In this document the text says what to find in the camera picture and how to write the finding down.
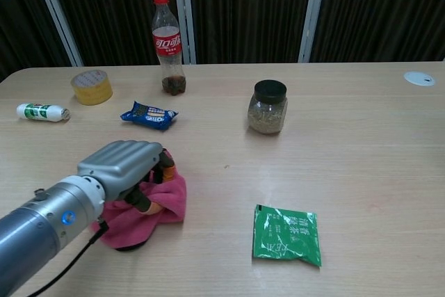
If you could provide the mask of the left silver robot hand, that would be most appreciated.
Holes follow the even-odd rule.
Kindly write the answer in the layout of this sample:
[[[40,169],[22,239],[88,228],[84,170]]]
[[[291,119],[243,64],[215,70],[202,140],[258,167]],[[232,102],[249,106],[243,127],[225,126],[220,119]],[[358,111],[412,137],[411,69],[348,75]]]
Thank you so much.
[[[124,200],[140,213],[154,215],[164,206],[148,199],[139,184],[150,180],[160,184],[171,179],[174,166],[159,143],[115,141],[82,160],[77,165],[77,175],[98,181],[105,201]]]

